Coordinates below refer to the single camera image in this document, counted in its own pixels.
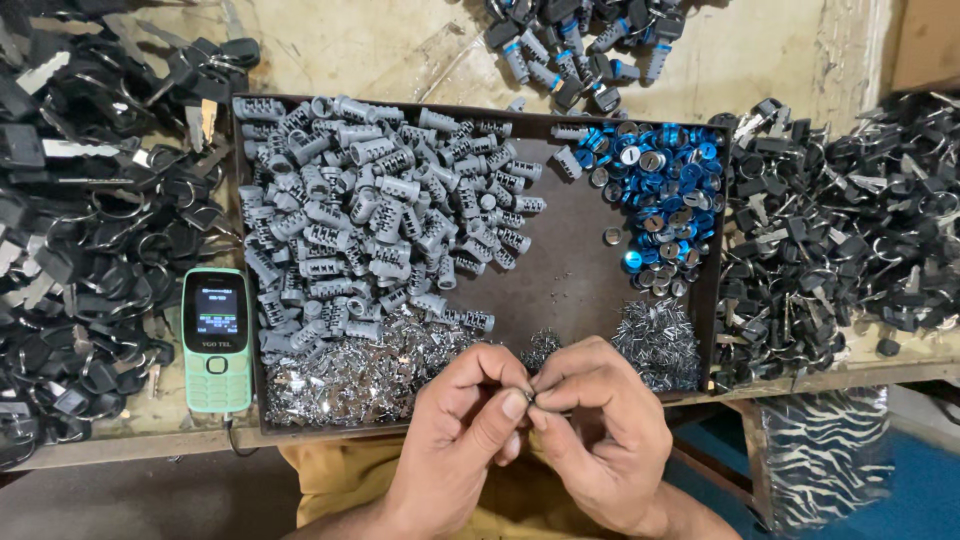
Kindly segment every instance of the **blue floor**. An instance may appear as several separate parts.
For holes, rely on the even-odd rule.
[[[722,414],[701,424],[674,430],[674,436],[749,475],[739,416]],[[960,539],[960,456],[891,431],[897,471],[893,495],[853,513],[848,519],[807,532],[803,540]],[[776,536],[756,530],[749,510],[713,483],[676,460],[665,478],[727,520],[744,539]]]

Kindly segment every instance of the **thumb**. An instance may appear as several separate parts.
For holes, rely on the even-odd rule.
[[[486,466],[506,444],[527,411],[527,398],[518,388],[507,388],[490,399],[457,441],[468,463]]]
[[[582,484],[594,474],[596,462],[563,415],[536,405],[527,409],[543,453],[567,487]]]

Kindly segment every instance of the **finger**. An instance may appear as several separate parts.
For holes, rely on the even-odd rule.
[[[543,369],[532,381],[534,390],[542,392],[567,377],[614,361],[616,356],[611,356],[611,353],[619,356],[606,340],[596,335],[564,347],[543,363]]]
[[[527,368],[506,347],[477,343],[454,358],[434,382],[456,388],[498,382],[532,395],[529,379]]]
[[[547,461],[564,480],[567,488],[584,485],[596,478],[598,465],[566,419],[556,413],[530,405],[527,415],[534,424]]]
[[[463,460],[486,466],[516,430],[527,404],[526,396],[518,388],[505,388],[493,396],[457,441],[457,452]]]
[[[504,443],[503,448],[496,451],[496,454],[493,455],[493,462],[501,467],[506,467],[513,463],[514,459],[520,456],[520,446],[522,444],[522,439],[520,433],[517,430],[514,430],[510,434],[510,437],[507,439],[507,442]]]
[[[578,406],[602,408],[604,425],[613,438],[621,445],[633,447],[658,420],[663,423],[662,407],[648,403],[638,390],[619,369],[606,365],[563,379],[537,394],[537,406],[551,412]]]

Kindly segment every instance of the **wooden table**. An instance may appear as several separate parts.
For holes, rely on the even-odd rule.
[[[790,105],[796,117],[812,117],[815,124],[830,122],[836,135],[855,126],[854,116],[869,109],[882,93],[900,25],[894,0],[789,2],[775,7],[766,0],[694,4],[701,7],[688,16],[684,37],[675,44],[661,79],[648,88],[621,88],[623,107],[632,118],[704,122],[717,112],[740,113],[774,96]],[[161,53],[164,44],[141,31],[136,20],[187,39],[257,38],[262,62],[251,73],[253,91],[345,93],[495,109],[523,96],[528,111],[549,111],[547,96],[513,83],[502,58],[487,49],[482,32],[488,19],[480,0],[235,4],[225,0],[211,6],[142,9],[117,18],[134,41]],[[615,52],[611,55],[635,62]],[[166,72],[159,57],[148,55],[148,61],[158,73]],[[828,373],[761,381],[728,394],[666,405],[960,377],[960,333],[934,332],[909,339],[901,334],[900,355],[883,358],[874,351],[878,332],[876,324],[847,329],[849,358]],[[219,418],[187,410],[180,358],[164,368],[156,397],[145,392],[132,396],[128,413],[97,422],[89,441],[38,449],[21,468],[228,448]],[[236,416],[234,437],[241,447],[324,437],[266,437],[259,432],[255,410]]]

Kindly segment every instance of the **phone button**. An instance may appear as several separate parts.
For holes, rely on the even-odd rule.
[[[206,371],[211,375],[223,375],[227,372],[227,359],[222,356],[211,356],[206,360]]]

